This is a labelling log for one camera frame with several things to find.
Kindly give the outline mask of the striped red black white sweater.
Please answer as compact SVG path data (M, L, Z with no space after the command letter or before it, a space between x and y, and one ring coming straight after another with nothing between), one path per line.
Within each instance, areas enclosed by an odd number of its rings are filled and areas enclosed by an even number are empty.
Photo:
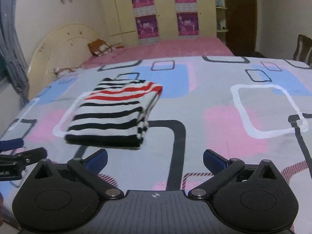
M163 87L147 80L104 78L75 111L65 134L71 144L137 149Z

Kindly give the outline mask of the cream yellow wardrobe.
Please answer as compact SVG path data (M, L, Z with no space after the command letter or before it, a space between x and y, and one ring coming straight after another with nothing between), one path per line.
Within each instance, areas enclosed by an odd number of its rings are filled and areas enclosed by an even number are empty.
M127 47L139 45L131 0L102 0L110 43ZM215 0L197 0L199 36L180 37L175 0L154 0L159 41L216 37Z

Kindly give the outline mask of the cream open shelf unit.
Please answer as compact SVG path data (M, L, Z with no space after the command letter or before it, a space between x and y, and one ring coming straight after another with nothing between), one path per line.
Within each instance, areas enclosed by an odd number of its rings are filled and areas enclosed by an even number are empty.
M226 44L226 34L229 31L226 23L226 3L225 0L215 0L216 8L216 35Z

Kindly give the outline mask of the dark wooden chair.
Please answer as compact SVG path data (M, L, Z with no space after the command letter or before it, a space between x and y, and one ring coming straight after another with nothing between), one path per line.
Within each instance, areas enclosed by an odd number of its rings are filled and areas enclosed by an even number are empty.
M308 66L311 66L311 49L312 39L303 34L299 34L293 60L304 62Z

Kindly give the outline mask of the floral pillow at bed edge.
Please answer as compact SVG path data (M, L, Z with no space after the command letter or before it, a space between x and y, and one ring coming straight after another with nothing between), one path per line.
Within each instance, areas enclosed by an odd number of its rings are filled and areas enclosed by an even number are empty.
M53 73L57 78L61 78L65 75L80 72L84 70L83 66L76 66L72 68L53 68Z

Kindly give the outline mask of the cream curved headboard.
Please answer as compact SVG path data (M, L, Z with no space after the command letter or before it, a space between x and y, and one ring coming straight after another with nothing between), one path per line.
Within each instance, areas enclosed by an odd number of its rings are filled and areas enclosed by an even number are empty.
M49 33L34 52L28 68L28 98L33 99L56 80L54 68L80 66L90 58L88 43L99 38L93 28L83 24L69 24Z

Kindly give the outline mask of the upper left purple poster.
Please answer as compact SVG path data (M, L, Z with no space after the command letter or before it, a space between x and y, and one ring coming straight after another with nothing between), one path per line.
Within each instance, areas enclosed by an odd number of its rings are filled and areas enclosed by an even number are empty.
M154 0L131 0L136 18L155 14Z

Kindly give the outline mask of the pink bed sheet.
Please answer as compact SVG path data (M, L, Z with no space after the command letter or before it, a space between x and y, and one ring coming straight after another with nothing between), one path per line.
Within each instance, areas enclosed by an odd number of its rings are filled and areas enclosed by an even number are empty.
M103 56L92 56L82 63L84 69L97 66L156 58L190 56L233 56L230 49L216 37L160 41L137 47L118 48Z

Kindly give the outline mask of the dark brown wooden door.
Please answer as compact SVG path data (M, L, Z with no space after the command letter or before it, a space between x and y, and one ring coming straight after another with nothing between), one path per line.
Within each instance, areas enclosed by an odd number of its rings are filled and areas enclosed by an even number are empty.
M226 45L235 56L254 54L257 31L256 0L225 0Z

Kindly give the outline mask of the orange white pillow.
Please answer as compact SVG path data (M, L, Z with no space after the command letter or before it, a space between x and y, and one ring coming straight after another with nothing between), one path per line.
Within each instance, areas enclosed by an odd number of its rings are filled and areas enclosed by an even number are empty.
M101 39L88 43L88 47L92 55L97 57L104 56L116 49L116 45L109 44Z

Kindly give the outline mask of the patterned grey pink blue bedspread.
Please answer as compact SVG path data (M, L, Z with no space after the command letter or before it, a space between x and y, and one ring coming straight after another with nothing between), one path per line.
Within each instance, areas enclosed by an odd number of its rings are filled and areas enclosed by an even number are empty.
M140 148L68 143L67 129L101 80L163 87ZM311 233L311 67L252 57L128 61L65 75L42 89L1 141L43 147L21 180L1 181L2 214L28 233ZM105 199L67 167L104 148ZM210 149L245 168L207 199L188 192L213 177Z

